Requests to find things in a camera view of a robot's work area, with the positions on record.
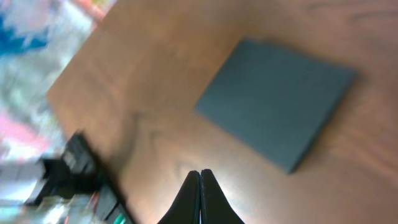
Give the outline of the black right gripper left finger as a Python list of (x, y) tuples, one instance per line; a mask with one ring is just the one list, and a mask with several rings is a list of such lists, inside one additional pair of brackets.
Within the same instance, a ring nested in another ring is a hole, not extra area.
[(200, 223), (200, 174), (192, 170), (186, 176), (177, 196), (158, 224)]

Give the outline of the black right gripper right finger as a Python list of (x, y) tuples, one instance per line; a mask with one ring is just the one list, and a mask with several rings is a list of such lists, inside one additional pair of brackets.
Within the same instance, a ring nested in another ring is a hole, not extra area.
[(201, 171), (201, 222), (203, 224), (244, 224), (225, 197), (210, 169)]

